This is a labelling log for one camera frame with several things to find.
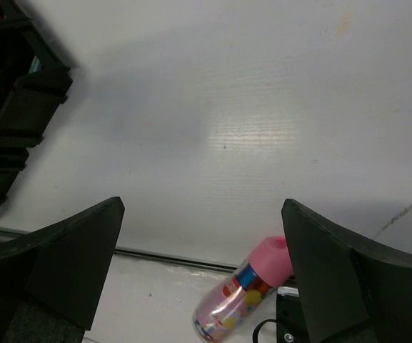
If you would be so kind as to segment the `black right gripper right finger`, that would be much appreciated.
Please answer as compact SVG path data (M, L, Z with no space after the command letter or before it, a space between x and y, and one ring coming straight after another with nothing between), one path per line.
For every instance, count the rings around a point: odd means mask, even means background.
M412 254L294 199L281 216L311 342L412 342Z

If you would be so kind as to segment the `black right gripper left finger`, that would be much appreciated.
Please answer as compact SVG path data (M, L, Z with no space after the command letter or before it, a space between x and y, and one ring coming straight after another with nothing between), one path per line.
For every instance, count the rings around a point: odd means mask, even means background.
M0 342L82 342L124 218L119 197L0 242Z

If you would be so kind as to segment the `pink lid clear jar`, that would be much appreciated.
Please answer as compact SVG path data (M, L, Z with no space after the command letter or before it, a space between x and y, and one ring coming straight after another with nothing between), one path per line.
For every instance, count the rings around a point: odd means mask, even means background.
M205 342L222 342L293 275L284 236L267 237L199 303L193 325Z

